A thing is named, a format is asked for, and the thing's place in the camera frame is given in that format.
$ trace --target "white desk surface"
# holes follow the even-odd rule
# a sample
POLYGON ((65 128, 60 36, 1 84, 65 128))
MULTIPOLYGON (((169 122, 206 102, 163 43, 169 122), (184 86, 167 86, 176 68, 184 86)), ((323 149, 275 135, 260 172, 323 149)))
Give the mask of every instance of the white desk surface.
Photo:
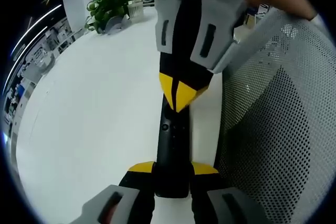
MULTIPOLYGON (((23 115, 17 165, 46 223, 69 223, 129 167, 154 161, 161 114, 156 11, 115 35, 82 36, 35 88, 23 115)), ((193 160, 213 165, 222 77, 191 105, 193 160)), ((155 199, 152 223, 194 223, 191 199, 155 199)))

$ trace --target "green plant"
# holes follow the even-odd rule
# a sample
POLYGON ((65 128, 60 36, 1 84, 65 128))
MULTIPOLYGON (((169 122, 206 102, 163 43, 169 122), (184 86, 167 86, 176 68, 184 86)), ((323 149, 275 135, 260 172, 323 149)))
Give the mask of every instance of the green plant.
POLYGON ((86 20, 85 28, 104 33, 107 22, 116 16, 128 14, 129 0, 93 0, 87 5, 91 17, 86 20))

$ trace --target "white table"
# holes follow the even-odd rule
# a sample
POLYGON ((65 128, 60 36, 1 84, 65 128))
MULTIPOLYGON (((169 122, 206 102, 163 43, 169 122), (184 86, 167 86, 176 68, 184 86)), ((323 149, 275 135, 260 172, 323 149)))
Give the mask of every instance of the white table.
MULTIPOLYGON (((26 195, 46 223, 69 223, 83 203, 129 167, 156 158, 162 105, 156 11, 115 35, 91 32, 43 76, 23 114, 17 165, 26 195)), ((213 165, 222 77, 191 105, 193 160, 213 165)), ((152 223, 194 223, 191 199, 155 199, 152 223)))

